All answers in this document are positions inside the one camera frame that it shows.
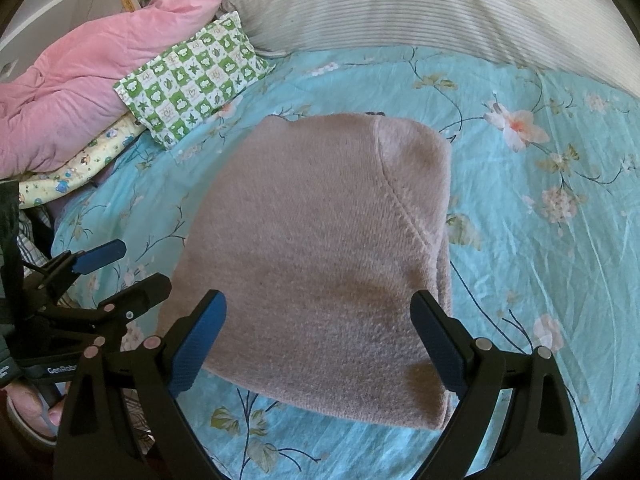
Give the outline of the left hand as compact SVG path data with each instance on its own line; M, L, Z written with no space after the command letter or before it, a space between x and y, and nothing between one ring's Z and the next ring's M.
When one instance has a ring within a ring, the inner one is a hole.
M17 432L37 448L54 448L66 396L50 408L34 388L22 382L12 382L1 391L6 395L9 420Z

